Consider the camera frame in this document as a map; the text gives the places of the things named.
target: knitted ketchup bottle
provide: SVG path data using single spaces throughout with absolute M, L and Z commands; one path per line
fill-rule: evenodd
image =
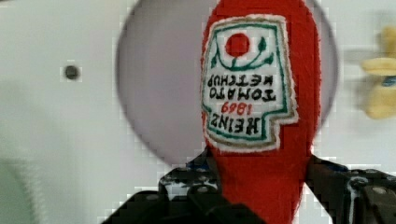
M 320 113 L 311 12 L 302 0 L 221 0 L 201 64 L 204 136 L 224 197 L 291 223 Z

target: black dot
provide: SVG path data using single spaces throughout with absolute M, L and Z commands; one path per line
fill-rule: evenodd
M 76 80 L 79 77 L 78 68 L 74 65 L 69 65 L 64 69 L 64 75 L 70 80 Z

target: red circle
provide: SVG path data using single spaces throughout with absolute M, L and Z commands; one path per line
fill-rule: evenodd
M 235 34 L 230 36 L 225 45 L 225 51 L 231 56 L 237 58 L 248 53 L 250 43 L 248 37 L 244 34 Z

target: screw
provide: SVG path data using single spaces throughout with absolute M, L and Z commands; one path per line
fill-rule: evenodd
M 161 183 L 162 185 L 170 185 L 170 184 L 171 184 L 171 181 L 170 181 L 169 179 L 162 178 L 162 179 L 160 180 L 160 183 Z
M 350 182 L 350 186 L 353 188 L 364 187 L 367 185 L 367 180 L 363 178 L 355 178 Z
M 368 169 L 368 170 L 366 170 L 366 173 L 368 173 L 368 174 L 374 174 L 374 173 L 376 173 L 377 172 L 377 170 L 374 170 L 374 169 Z
M 389 176 L 387 176 L 387 180 L 396 182 L 396 176 L 389 175 Z
M 385 194 L 385 193 L 387 193 L 387 190 L 386 190 L 386 189 L 380 188 L 380 187 L 373 187 L 373 191 L 374 191 L 375 193 L 378 193 L 378 194 Z
M 78 68 L 74 65 L 69 65 L 64 69 L 64 75 L 70 80 L 76 80 L 79 77 Z
M 187 171 L 190 170 L 190 167 L 178 167 L 177 170 L 178 170 L 178 171 L 187 172 Z
M 198 177 L 198 179 L 199 179 L 200 181 L 206 181 L 206 180 L 207 180 L 207 177 L 204 176 L 204 175 L 201 175 L 200 177 Z
M 207 193 L 208 191 L 209 191 L 209 189 L 207 187 L 198 188 L 198 192 L 200 192 L 200 193 Z
M 146 197 L 146 200 L 148 200 L 148 201 L 155 201 L 155 200 L 158 200 L 160 197 L 158 197 L 158 195 L 156 195 L 156 194 L 150 194 L 150 195 L 148 195 L 147 197 Z

